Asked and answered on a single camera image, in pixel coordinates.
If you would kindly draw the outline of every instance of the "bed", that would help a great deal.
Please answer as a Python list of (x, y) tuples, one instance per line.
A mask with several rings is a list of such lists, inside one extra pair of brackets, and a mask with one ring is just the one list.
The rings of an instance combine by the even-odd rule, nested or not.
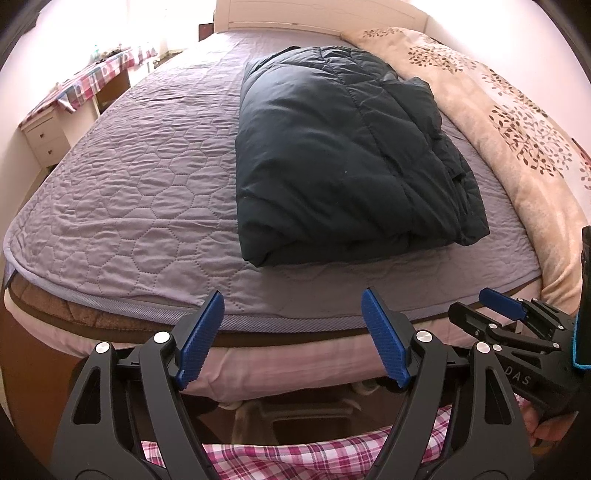
[(365, 3), (218, 1), (216, 34), (121, 97), (13, 221), (4, 252), (15, 273), (4, 301), (15, 319), (83, 357), (100, 341), (124, 348), (170, 330), (218, 288), (222, 331), (188, 392), (232, 402), (383, 375), (360, 315), (367, 286), (459, 346), (473, 340), (450, 324), (447, 308), (480, 308), (484, 287), (572, 312), (581, 209), (561, 231), (569, 245), (561, 264), (548, 234), (515, 207), (522, 191), (506, 192), (509, 182), (479, 153), (485, 146), (446, 115), (444, 131), (479, 182), (489, 237), (364, 264), (256, 269), (242, 260), (232, 195), (244, 62), (292, 45), (348, 45), (344, 31), (426, 29), (428, 16), (405, 2)]

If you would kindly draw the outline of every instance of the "human hand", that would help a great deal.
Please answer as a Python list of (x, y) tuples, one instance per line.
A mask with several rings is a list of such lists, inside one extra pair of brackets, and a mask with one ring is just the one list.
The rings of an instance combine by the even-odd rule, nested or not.
[(537, 440), (559, 442), (569, 431), (577, 416), (576, 413), (569, 413), (546, 420), (540, 424), (540, 415), (527, 400), (521, 406), (521, 414), (523, 415), (527, 433), (530, 436), (530, 446), (534, 446)]

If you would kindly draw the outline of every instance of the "white drawer cabinet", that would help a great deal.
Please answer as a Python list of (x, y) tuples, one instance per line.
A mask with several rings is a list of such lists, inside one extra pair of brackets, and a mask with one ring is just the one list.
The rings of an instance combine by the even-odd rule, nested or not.
[(21, 130), (40, 165), (51, 167), (64, 158), (98, 117), (92, 100), (74, 113), (52, 106), (29, 120)]

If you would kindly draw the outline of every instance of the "drawer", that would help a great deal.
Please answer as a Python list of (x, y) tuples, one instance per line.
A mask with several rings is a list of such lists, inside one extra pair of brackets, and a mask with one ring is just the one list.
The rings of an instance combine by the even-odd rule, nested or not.
[(58, 119), (53, 116), (49, 117), (44, 122), (25, 130), (25, 135), (33, 150), (63, 134), (64, 132), (61, 128), (61, 124)]
[(51, 167), (58, 163), (68, 153), (70, 144), (65, 135), (45, 142), (42, 146), (33, 148), (35, 156), (42, 167)]

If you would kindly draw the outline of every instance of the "beige floral comforter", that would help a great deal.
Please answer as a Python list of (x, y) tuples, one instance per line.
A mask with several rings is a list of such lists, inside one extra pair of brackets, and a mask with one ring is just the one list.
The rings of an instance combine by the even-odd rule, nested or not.
[(344, 33), (407, 79), (429, 83), (504, 186), (538, 255), (543, 300), (565, 312), (581, 292), (581, 229), (591, 218), (591, 166), (542, 109), (483, 63), (405, 28)]

